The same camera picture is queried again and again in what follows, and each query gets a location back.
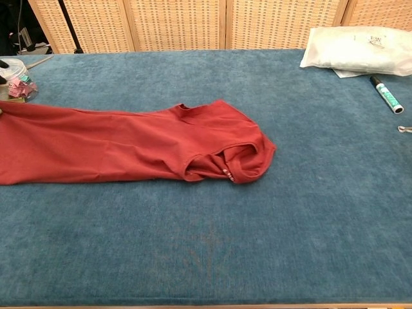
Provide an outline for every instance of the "padded table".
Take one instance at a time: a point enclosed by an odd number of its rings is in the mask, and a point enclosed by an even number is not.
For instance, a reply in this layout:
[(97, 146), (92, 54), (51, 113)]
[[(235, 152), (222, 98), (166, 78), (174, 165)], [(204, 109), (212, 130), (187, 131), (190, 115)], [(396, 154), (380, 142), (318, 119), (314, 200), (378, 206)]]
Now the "padded table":
[(301, 69), (302, 56), (55, 55), (31, 69), (33, 103), (139, 112), (223, 98), (278, 148), (246, 185), (0, 187), (0, 305), (412, 303), (412, 135), (397, 131), (412, 126), (412, 78), (381, 76), (405, 107), (395, 115), (368, 76)]

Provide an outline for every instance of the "black stand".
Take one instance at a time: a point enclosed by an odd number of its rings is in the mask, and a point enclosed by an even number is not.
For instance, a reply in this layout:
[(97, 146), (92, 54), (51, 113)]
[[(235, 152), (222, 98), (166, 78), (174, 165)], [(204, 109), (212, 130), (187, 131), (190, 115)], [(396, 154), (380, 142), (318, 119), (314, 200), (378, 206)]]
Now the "black stand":
[(75, 46), (76, 46), (75, 53), (83, 53), (83, 49), (81, 48), (79, 40), (77, 39), (76, 31), (73, 28), (73, 24), (71, 23), (69, 13), (67, 12), (66, 5), (64, 4), (63, 0), (59, 0), (59, 4), (60, 4), (60, 8), (62, 9), (62, 12), (63, 12), (64, 19), (66, 20), (66, 23), (69, 27), (71, 37), (73, 38), (73, 41), (74, 41)]

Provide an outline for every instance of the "white plastic bag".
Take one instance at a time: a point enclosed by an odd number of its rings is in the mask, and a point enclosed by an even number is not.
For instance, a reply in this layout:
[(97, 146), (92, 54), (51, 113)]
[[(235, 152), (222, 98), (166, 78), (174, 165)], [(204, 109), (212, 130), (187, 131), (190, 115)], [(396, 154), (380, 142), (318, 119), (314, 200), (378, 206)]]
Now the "white plastic bag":
[(355, 77), (355, 76), (368, 74), (368, 73), (364, 73), (364, 72), (345, 71), (345, 70), (338, 70), (338, 69), (333, 69), (333, 71), (341, 79), (344, 79), (346, 77)]
[[(301, 68), (307, 66), (410, 75), (412, 32), (372, 26), (312, 28), (301, 61)], [(354, 76), (344, 72), (337, 74)]]

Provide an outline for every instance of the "metal clip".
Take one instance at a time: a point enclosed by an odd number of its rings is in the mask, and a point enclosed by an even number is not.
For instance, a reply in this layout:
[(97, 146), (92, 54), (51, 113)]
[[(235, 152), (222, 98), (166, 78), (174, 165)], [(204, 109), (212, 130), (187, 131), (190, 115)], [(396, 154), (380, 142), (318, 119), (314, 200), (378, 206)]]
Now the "metal clip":
[(398, 126), (398, 131), (401, 133), (412, 133), (412, 127), (402, 127), (402, 126)]

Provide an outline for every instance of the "fabric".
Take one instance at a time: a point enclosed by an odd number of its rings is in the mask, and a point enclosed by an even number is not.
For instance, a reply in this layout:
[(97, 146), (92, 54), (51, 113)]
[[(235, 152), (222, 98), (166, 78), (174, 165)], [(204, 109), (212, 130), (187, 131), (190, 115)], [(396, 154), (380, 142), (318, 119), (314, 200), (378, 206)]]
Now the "fabric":
[(86, 111), (0, 102), (0, 184), (205, 177), (246, 183), (274, 144), (220, 100), (152, 113)]
[(55, 55), (31, 69), (33, 104), (146, 112), (222, 98), (278, 148), (245, 185), (0, 186), (0, 304), (412, 303), (412, 134), (397, 130), (412, 124), (412, 77), (379, 76), (405, 107), (395, 115), (368, 76), (302, 69), (302, 56)]

